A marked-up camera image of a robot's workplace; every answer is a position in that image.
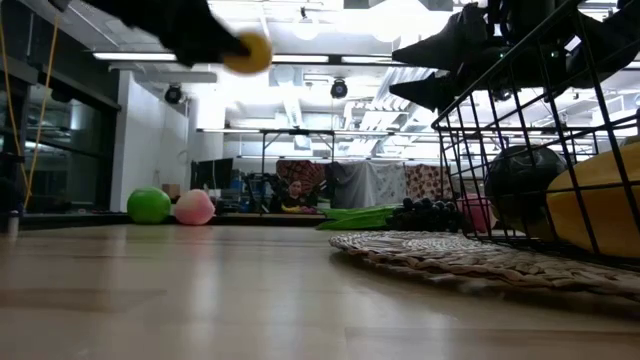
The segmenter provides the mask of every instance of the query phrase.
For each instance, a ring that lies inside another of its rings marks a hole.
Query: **yellow cord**
[[[42,133],[42,122],[44,120],[44,114],[47,110],[47,93],[49,92],[49,83],[51,81],[51,72],[53,71],[53,58],[56,53],[56,43],[58,40],[58,22],[60,18],[56,15],[53,22],[53,39],[51,40],[51,51],[49,52],[49,66],[47,69],[47,76],[44,82],[44,93],[42,97],[42,109],[40,110],[40,120],[38,120],[38,132],[36,134],[36,146],[33,149],[33,159],[31,160],[31,169],[29,169],[29,183],[27,184],[27,195],[24,199],[24,208],[27,209],[29,205],[29,199],[31,198],[31,185],[33,184],[33,173],[36,170],[36,164],[38,163],[38,146],[40,145],[40,135]]]
[[[33,183],[33,173],[36,168],[36,164],[38,162],[38,146],[40,145],[40,135],[42,132],[42,121],[44,120],[44,114],[47,106],[47,92],[49,90],[49,84],[51,81],[51,72],[53,70],[53,58],[56,50],[56,43],[58,40],[58,23],[59,17],[56,15],[54,24],[53,24],[53,39],[51,41],[51,52],[49,53],[49,66],[47,70],[44,91],[45,96],[42,99],[42,109],[40,111],[40,120],[38,121],[38,133],[36,135],[36,146],[33,150],[33,159],[31,160],[31,169],[29,170],[29,179],[27,180],[27,172],[25,170],[24,164],[20,164],[20,169],[22,170],[22,176],[24,178],[24,182],[26,185],[26,195],[24,199],[24,209],[27,209],[27,205],[29,205],[29,199],[31,198],[31,185]],[[20,141],[18,139],[18,130],[16,127],[15,115],[13,112],[13,103],[11,101],[11,87],[9,86],[9,64],[7,59],[7,51],[5,47],[5,37],[4,37],[4,25],[0,19],[0,46],[2,46],[2,61],[4,64],[4,81],[7,88],[7,105],[9,107],[9,117],[11,118],[11,127],[13,128],[13,140],[16,143],[16,151],[18,156],[22,156],[22,151],[20,150]]]

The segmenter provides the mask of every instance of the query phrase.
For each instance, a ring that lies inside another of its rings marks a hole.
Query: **woven rug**
[[[428,232],[342,234],[331,246],[376,266],[413,275],[454,274],[514,286],[590,291],[640,301],[640,273]]]

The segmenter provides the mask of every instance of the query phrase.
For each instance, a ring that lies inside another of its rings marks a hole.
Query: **fluorescent light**
[[[336,131],[336,135],[355,135],[355,136],[390,136],[394,135],[393,131]]]
[[[262,156],[260,156],[260,155],[238,155],[237,158],[238,159],[260,159],[260,160],[262,160]],[[265,156],[264,158],[265,158],[265,160],[280,159],[280,156],[268,155],[268,156]]]
[[[326,55],[273,55],[274,63],[328,63],[329,56]]]
[[[334,160],[360,160],[360,161],[367,160],[366,157],[351,157],[351,156],[336,156],[333,159]]]
[[[223,133],[223,134],[257,134],[258,129],[198,129],[202,132]]]
[[[391,56],[343,56],[346,64],[392,64]]]
[[[126,52],[94,52],[98,60],[106,61],[176,61],[171,53],[126,53]]]
[[[640,61],[634,60],[625,69],[640,69]]]
[[[238,159],[262,159],[260,155],[238,155]],[[321,156],[277,156],[277,155],[265,155],[266,160],[331,160],[330,157],[324,158]]]
[[[322,74],[304,74],[302,77],[304,81],[324,81],[329,82],[333,80],[333,76],[331,75],[322,75]]]

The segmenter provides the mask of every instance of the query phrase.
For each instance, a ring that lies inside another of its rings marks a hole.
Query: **green ball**
[[[127,213],[136,224],[160,224],[170,212],[171,199],[164,191],[154,187],[135,190],[127,201]]]

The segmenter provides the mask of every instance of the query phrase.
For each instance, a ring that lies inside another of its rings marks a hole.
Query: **person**
[[[309,206],[306,196],[302,194],[302,183],[299,180],[295,180],[289,184],[289,191],[287,196],[282,199],[282,205],[288,208]]]

